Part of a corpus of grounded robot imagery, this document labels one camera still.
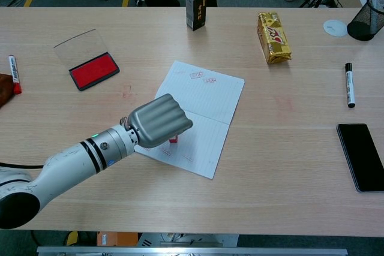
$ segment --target table surface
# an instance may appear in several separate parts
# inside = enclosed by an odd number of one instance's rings
[[[275,10],[292,60],[268,65],[256,15]],[[53,200],[25,229],[384,236],[384,194],[358,193],[339,123],[366,123],[384,159],[384,32],[335,38],[357,9],[0,8],[0,72],[23,93],[0,111],[0,160],[42,164],[152,100],[174,60],[245,79],[213,180],[134,154]],[[96,28],[121,72],[80,92],[53,46]],[[353,62],[348,109],[344,64]]]

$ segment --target white paper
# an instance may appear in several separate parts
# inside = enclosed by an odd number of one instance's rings
[[[155,98],[171,94],[193,126],[169,143],[135,151],[213,179],[244,79],[175,61]]]

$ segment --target mesh pencil holder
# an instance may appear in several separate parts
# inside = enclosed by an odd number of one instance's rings
[[[367,0],[348,24],[348,34],[357,40],[371,40],[384,26],[384,0]]]

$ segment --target black phone screen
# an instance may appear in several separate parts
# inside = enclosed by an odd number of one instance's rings
[[[384,168],[366,124],[339,124],[337,132],[360,192],[384,191]]]

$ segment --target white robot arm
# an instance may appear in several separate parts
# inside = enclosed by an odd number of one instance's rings
[[[120,125],[49,157],[39,176],[0,167],[0,228],[20,227],[51,200],[134,152],[156,147],[192,127],[179,104],[165,94],[135,109]]]

